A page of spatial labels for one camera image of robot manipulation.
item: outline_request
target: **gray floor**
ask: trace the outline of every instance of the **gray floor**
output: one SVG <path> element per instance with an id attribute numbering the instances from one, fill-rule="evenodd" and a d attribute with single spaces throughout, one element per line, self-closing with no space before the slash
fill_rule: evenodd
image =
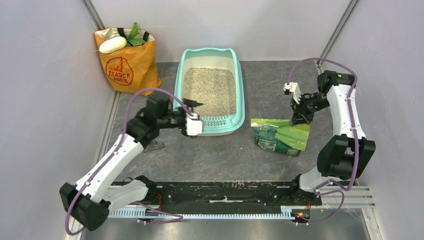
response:
<path id="1" fill-rule="evenodd" d="M 313 209 L 312 220 L 333 210 Z M 97 230 L 84 231 L 83 240 L 369 240 L 360 209 L 344 209 L 332 220 L 295 226 L 286 220 L 187 220 L 144 226 L 135 219 L 109 218 Z"/>
<path id="2" fill-rule="evenodd" d="M 315 114 L 305 152 L 293 157 L 262 150 L 254 145 L 251 118 L 290 119 L 290 97 L 283 86 L 296 61 L 241 62 L 246 105 L 245 122 L 236 132 L 224 136 L 200 136 L 190 139 L 177 129 L 163 129 L 158 141 L 165 148 L 138 155 L 118 176 L 145 175 L 153 181 L 289 181 L 316 165 L 322 147 L 332 137 L 333 125 L 328 109 Z M 162 88 L 174 92 L 178 63 L 157 65 Z M 305 63 L 294 74 L 302 93 L 317 89 L 315 64 Z M 132 95 L 120 95 L 109 147 L 123 127 L 125 110 Z M 131 116 L 145 106 L 146 97 L 132 105 Z"/>

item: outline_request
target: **white gourd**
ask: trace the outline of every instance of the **white gourd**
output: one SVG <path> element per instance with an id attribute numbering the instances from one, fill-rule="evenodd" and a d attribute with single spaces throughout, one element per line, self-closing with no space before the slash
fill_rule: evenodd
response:
<path id="1" fill-rule="evenodd" d="M 119 49 L 122 49 L 126 45 L 127 45 L 127 40 L 124 37 L 116 36 L 116 37 L 113 37 L 111 39 L 104 41 L 100 45 L 98 50 L 102 54 L 110 54 L 110 53 L 115 52 Z"/>

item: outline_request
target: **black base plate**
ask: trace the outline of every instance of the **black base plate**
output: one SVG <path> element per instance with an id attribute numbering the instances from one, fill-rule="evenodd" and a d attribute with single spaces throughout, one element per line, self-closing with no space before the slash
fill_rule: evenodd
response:
<path id="1" fill-rule="evenodd" d="M 281 206 L 320 206 L 321 198 L 290 192 L 290 181 L 155 182 L 143 203 L 178 214 L 278 214 Z"/>

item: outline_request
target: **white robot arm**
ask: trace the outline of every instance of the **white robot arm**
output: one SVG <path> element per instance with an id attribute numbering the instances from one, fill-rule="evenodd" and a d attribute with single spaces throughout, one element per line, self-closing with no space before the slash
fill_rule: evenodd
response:
<path id="1" fill-rule="evenodd" d="M 185 100 L 184 103 L 190 108 L 200 105 L 190 100 Z M 59 193 L 66 211 L 77 193 L 81 192 L 71 210 L 71 216 L 88 230 L 97 229 L 109 213 L 146 197 L 149 190 L 146 186 L 148 179 L 137 177 L 124 186 L 113 189 L 109 187 L 125 166 L 159 135 L 159 129 L 179 128 L 182 134 L 191 137 L 203 132 L 203 122 L 198 114 L 188 114 L 182 107 L 172 110 L 169 105 L 167 96 L 156 92 L 152 94 L 146 107 L 128 121 L 126 133 L 119 135 L 112 148 L 93 169 L 75 184 L 65 183 L 60 188 Z"/>
<path id="2" fill-rule="evenodd" d="M 352 89 L 348 99 L 354 80 L 353 75 L 326 70 L 317 78 L 319 92 L 301 94 L 300 99 L 295 94 L 300 93 L 297 83 L 292 82 L 284 86 L 286 95 L 294 93 L 290 102 L 293 109 L 292 126 L 311 123 L 314 113 L 327 107 L 330 108 L 333 123 L 333 137 L 319 152 L 317 166 L 297 176 L 293 182 L 294 192 L 303 195 L 313 194 L 314 191 L 319 192 L 319 189 L 316 189 L 318 185 L 325 182 L 330 184 L 329 180 L 337 182 L 349 180 L 354 170 L 355 154 L 359 156 L 356 172 L 356 178 L 358 178 L 375 152 L 375 142 L 366 139 L 359 122 L 355 89 Z M 359 152 L 354 152 L 355 136 L 352 120 L 359 143 Z"/>

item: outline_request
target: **green plastic bag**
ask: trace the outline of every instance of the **green plastic bag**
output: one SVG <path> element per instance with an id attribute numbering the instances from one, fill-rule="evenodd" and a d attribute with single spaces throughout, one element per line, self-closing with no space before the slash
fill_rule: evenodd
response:
<path id="1" fill-rule="evenodd" d="M 256 133 L 255 145 L 282 154 L 299 156 L 308 142 L 310 125 L 290 126 L 290 120 L 252 118 L 250 125 Z"/>

